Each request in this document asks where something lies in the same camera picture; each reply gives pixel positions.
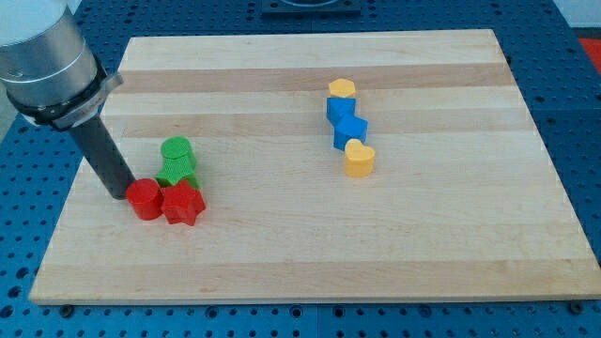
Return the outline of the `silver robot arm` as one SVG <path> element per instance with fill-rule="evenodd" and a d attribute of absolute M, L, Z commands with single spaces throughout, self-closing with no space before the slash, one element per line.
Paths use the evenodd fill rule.
<path fill-rule="evenodd" d="M 91 52 L 67 1 L 2 0 L 1 83 L 31 123 L 63 131 L 94 117 L 123 80 Z"/>

